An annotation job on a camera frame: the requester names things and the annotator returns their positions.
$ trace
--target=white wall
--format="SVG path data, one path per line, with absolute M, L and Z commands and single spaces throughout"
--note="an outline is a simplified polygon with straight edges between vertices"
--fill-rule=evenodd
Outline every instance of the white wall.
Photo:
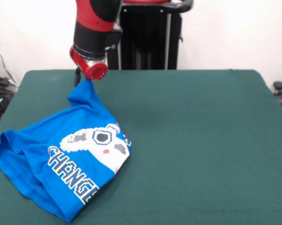
M 20 83 L 31 69 L 75 68 L 75 0 L 0 0 L 0 52 Z M 179 69 L 256 69 L 282 80 L 282 0 L 195 0 Z

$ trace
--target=t-shirt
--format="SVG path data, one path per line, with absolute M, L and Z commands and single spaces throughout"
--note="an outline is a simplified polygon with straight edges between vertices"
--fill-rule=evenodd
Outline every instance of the t-shirt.
M 95 93 L 81 82 L 71 108 L 0 135 L 0 169 L 25 197 L 71 222 L 131 151 L 131 142 Z

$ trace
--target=green felt surface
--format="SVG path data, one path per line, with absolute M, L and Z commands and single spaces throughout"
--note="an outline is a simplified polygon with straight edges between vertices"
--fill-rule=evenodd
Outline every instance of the green felt surface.
M 0 123 L 68 108 L 72 70 L 31 71 Z M 282 107 L 254 71 L 110 71 L 98 95 L 132 154 L 74 225 L 282 225 Z M 62 225 L 0 171 L 0 225 Z

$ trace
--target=electrical cable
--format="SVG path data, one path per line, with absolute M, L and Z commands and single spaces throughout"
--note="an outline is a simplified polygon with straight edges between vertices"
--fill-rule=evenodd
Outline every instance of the electrical cable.
M 5 71 L 7 72 L 8 76 L 9 76 L 10 79 L 14 82 L 14 84 L 16 84 L 14 78 L 12 77 L 12 75 L 10 74 L 10 72 L 7 70 L 6 65 L 5 65 L 5 62 L 4 62 L 4 58 L 2 57 L 1 54 L 0 54 L 0 58 L 1 58 L 2 65 L 3 65 L 4 69 L 5 69 Z

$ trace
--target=shirt sleeve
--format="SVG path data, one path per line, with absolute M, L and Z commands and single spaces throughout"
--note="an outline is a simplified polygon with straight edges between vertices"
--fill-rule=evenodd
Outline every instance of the shirt sleeve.
M 84 80 L 69 94 L 68 100 L 72 107 L 88 105 L 93 110 L 102 109 L 104 105 L 97 96 L 94 85 L 89 80 Z

